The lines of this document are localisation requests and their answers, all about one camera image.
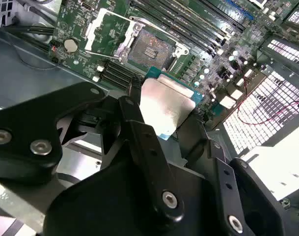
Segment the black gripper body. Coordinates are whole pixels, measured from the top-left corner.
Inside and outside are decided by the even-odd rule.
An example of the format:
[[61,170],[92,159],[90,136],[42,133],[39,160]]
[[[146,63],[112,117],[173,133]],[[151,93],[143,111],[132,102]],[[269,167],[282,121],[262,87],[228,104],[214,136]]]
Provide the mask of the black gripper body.
[[161,148],[126,150],[105,169],[63,191],[46,236],[223,236],[210,186],[168,165]]

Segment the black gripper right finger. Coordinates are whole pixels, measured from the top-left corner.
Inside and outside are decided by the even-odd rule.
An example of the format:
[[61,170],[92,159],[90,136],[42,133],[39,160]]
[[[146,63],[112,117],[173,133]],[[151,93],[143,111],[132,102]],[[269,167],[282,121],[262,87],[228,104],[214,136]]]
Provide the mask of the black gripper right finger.
[[224,150],[208,137],[194,113],[177,129],[186,167],[210,186],[219,231],[225,236],[294,236],[296,226],[283,206],[248,163],[227,161]]

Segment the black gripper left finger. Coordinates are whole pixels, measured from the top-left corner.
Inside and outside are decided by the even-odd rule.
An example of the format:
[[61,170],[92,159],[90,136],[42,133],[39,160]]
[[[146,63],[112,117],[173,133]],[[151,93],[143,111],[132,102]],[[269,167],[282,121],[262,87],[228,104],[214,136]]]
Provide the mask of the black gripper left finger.
[[140,94],[113,98],[89,82],[0,110],[0,178],[47,182],[62,158],[62,146],[88,132],[105,137],[106,159],[122,147],[142,174],[154,214],[165,225],[184,216],[184,203],[153,127],[144,123]]

